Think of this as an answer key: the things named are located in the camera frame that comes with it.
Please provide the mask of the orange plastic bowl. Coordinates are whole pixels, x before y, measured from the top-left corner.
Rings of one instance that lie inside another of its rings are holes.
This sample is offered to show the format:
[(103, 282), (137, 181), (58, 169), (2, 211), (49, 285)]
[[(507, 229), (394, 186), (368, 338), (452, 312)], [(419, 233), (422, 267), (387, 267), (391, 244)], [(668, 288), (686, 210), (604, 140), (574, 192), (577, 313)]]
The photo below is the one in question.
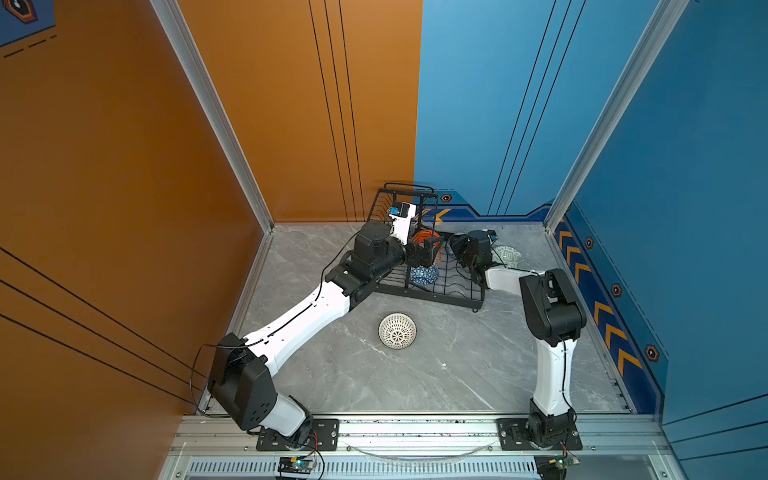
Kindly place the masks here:
[(412, 241), (416, 244), (423, 244), (426, 239), (430, 238), (440, 238), (441, 234), (432, 230), (432, 229), (423, 229), (417, 231), (413, 237)]

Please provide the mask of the black wire dish rack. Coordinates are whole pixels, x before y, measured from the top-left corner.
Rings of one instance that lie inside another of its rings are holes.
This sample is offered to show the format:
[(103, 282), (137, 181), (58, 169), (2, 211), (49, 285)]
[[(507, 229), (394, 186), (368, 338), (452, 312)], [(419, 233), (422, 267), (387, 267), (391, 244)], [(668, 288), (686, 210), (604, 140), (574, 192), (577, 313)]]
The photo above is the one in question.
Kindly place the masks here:
[(452, 233), (438, 217), (440, 196), (431, 187), (387, 182), (376, 192), (370, 220), (390, 223), (399, 208), (411, 205), (406, 260), (376, 287), (378, 293), (481, 309), (487, 288), (485, 271), (494, 265), (493, 232)]

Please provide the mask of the dark blue geometric bowl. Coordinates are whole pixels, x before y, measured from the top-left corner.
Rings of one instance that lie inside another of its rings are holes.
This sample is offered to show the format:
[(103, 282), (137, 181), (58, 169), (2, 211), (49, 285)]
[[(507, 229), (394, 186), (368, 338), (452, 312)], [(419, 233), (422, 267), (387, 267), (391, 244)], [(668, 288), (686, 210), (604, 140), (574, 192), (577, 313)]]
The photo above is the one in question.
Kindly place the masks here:
[(440, 276), (440, 270), (437, 266), (414, 267), (410, 270), (410, 282), (422, 287), (427, 287), (436, 283)]

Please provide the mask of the white red lattice bowl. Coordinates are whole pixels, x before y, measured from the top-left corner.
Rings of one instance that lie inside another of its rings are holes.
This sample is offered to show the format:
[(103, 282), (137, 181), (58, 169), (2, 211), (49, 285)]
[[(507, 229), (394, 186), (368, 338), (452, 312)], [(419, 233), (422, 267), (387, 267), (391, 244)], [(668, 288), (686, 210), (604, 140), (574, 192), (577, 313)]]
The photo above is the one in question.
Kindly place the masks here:
[(381, 342), (393, 350), (411, 346), (417, 337), (416, 323), (406, 314), (392, 313), (384, 317), (378, 327)]

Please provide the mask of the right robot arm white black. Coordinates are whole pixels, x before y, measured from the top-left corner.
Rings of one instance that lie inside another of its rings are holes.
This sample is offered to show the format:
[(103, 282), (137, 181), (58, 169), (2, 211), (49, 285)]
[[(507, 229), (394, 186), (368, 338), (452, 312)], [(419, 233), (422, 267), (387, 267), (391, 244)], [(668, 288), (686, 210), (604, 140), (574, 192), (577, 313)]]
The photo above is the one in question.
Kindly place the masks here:
[(522, 299), (527, 328), (536, 339), (536, 386), (528, 417), (500, 419), (498, 435), (504, 449), (549, 450), (564, 454), (583, 448), (578, 414), (571, 399), (573, 356), (586, 313), (565, 271), (525, 270), (503, 261), (494, 251), (495, 233), (474, 230), (448, 245), (457, 262), (486, 289)]

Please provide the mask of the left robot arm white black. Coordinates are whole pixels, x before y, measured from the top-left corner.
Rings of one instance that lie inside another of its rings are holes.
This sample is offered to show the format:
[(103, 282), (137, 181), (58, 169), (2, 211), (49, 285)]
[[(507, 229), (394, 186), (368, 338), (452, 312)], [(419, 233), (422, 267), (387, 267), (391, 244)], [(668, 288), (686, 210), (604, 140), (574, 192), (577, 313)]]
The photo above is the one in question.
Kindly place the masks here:
[(312, 413), (281, 394), (274, 378), (287, 360), (332, 322), (366, 300), (402, 265), (433, 264), (443, 240), (414, 241), (407, 219), (369, 221), (322, 269), (318, 286), (294, 307), (259, 330), (234, 333), (212, 345), (207, 390), (246, 432), (272, 430), (295, 446), (312, 435)]

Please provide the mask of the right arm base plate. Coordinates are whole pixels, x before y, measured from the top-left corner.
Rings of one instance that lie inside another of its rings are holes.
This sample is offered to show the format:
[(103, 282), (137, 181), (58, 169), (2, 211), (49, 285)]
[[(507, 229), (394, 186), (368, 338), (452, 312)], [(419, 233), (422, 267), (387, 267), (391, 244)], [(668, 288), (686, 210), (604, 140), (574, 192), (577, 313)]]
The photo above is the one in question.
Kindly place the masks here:
[(565, 447), (581, 451), (583, 443), (576, 425), (565, 415), (543, 418), (500, 418), (498, 437), (504, 451), (555, 451)]

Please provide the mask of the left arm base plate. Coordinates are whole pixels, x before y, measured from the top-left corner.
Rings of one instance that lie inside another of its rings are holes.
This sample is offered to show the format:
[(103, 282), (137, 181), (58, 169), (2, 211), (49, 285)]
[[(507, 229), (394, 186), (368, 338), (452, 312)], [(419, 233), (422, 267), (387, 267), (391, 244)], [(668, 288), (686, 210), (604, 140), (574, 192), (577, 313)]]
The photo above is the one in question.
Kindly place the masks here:
[(338, 437), (339, 420), (319, 418), (312, 420), (309, 436), (303, 442), (284, 437), (272, 429), (262, 429), (258, 435), (256, 450), (260, 452), (309, 452), (317, 448), (321, 453), (325, 453), (337, 450)]

